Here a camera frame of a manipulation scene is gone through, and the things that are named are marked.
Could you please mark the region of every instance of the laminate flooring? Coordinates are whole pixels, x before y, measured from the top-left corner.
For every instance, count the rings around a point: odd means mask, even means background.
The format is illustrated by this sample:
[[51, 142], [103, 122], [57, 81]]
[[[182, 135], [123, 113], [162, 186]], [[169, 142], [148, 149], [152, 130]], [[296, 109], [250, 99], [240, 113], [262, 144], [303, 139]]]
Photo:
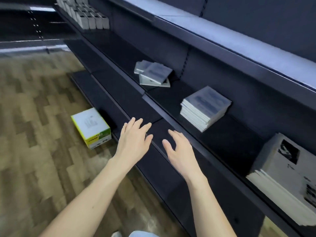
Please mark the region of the laminate flooring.
[[[71, 121], [90, 108], [68, 75], [83, 69], [67, 51], [0, 58], [0, 237], [38, 236], [116, 151], [114, 140], [88, 150]], [[266, 218], [260, 237], [285, 236], [274, 229]], [[117, 230], [187, 236], [135, 168], [95, 236]]]

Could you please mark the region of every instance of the black and white picture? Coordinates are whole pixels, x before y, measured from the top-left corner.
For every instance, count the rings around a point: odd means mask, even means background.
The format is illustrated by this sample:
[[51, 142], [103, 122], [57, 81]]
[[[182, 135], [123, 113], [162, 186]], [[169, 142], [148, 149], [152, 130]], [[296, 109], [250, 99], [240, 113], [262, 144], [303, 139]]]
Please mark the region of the black and white picture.
[[312, 184], [306, 184], [304, 199], [316, 208], [316, 189]]
[[288, 143], [286, 140], [283, 140], [278, 152], [291, 161], [294, 164], [297, 164], [298, 157], [300, 155], [300, 150], [294, 147], [292, 144]]

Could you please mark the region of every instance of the left arm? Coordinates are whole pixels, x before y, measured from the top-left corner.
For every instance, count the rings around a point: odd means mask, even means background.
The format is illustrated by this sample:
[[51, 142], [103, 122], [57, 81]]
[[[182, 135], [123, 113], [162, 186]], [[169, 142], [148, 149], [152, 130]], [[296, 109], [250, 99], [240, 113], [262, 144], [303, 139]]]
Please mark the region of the left arm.
[[151, 123], [140, 128], [142, 119], [125, 123], [115, 156], [105, 168], [44, 230], [40, 237], [93, 236], [119, 184], [148, 151]]

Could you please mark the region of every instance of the left hand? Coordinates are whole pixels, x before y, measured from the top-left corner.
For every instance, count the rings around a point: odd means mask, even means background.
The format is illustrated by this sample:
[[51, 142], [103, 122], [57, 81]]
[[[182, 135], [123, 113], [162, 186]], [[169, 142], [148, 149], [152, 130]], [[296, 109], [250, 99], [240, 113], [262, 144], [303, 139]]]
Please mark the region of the left hand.
[[153, 135], [145, 138], [146, 132], [151, 127], [148, 123], [140, 128], [143, 119], [135, 121], [133, 117], [129, 123], [125, 123], [121, 130], [121, 137], [113, 159], [123, 165], [129, 171], [148, 151]]

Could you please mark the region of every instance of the yellow and green box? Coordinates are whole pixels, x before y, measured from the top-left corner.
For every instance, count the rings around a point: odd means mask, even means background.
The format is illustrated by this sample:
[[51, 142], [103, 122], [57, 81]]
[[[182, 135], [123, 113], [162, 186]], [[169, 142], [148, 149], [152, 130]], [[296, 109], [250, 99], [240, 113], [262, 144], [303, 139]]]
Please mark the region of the yellow and green box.
[[95, 108], [73, 115], [71, 119], [90, 149], [112, 139], [109, 125]]

